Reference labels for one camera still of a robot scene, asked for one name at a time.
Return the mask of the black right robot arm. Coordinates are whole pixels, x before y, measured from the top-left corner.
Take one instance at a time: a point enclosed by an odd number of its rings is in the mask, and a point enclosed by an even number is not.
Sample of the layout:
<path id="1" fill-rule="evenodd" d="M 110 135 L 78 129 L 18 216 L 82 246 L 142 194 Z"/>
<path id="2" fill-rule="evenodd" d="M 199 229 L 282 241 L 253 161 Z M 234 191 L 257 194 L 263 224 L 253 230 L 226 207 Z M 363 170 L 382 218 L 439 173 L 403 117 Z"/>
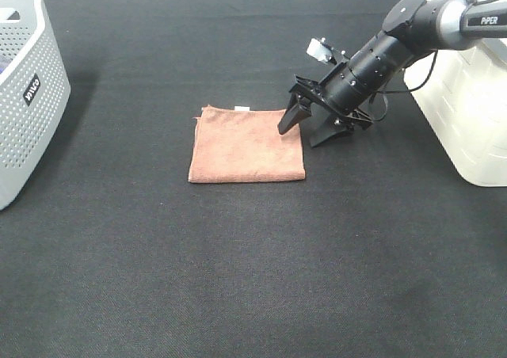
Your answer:
<path id="1" fill-rule="evenodd" d="M 506 0 L 401 0 L 351 57 L 324 39 L 311 40 L 307 54 L 333 68 L 320 81 L 295 77 L 278 132 L 284 135 L 310 117 L 312 105 L 329 114 L 310 137 L 313 147 L 355 127 L 366 129 L 374 120 L 360 105 L 386 95 L 397 72 L 440 50 L 467 50 L 481 39 L 505 36 Z"/>

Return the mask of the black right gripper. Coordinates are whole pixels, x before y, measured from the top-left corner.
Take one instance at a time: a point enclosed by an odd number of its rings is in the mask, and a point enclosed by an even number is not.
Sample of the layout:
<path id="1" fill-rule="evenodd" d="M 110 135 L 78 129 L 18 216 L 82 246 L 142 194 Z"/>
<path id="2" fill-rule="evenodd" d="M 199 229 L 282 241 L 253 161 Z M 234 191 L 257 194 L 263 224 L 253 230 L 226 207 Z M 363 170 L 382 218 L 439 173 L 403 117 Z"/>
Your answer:
<path id="1" fill-rule="evenodd" d="M 369 128 L 373 121 L 359 106 L 371 94 L 361 92 L 358 88 L 354 79 L 332 78 L 325 85 L 320 85 L 316 81 L 295 76 L 295 84 L 289 90 L 291 97 L 288 107 L 277 126 L 279 134 L 285 135 L 294 126 L 311 117 L 312 104 L 321 106 L 330 115 L 320 121 L 310 134 L 311 147 L 317 147 L 338 136 L 351 135 L 352 125 Z"/>

